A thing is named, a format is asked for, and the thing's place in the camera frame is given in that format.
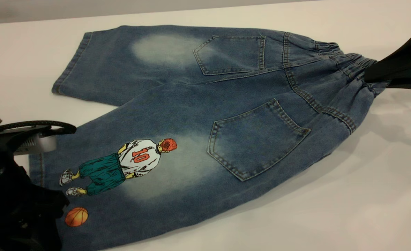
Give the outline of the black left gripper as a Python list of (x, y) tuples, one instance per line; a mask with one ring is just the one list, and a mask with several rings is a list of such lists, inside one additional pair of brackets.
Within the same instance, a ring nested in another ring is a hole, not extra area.
[(60, 251), (56, 220), (66, 195), (32, 184), (12, 158), (0, 158), (0, 251)]

